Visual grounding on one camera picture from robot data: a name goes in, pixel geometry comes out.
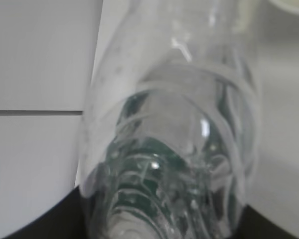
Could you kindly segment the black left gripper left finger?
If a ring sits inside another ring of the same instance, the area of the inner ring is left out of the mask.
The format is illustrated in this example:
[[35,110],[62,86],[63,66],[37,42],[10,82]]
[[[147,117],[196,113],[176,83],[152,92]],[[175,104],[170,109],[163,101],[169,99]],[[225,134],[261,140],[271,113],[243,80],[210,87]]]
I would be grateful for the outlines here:
[[7,239],[86,239],[87,237],[78,187],[48,212],[6,236]]

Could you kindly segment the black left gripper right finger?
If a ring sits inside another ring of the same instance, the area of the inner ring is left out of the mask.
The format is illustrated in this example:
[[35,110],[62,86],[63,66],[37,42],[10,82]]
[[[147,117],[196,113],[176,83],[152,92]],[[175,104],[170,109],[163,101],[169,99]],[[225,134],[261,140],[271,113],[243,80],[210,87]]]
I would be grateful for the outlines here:
[[242,214],[235,231],[237,239],[299,239],[299,220],[291,217],[286,221],[287,213],[279,213],[277,218],[266,210],[259,211],[248,205]]

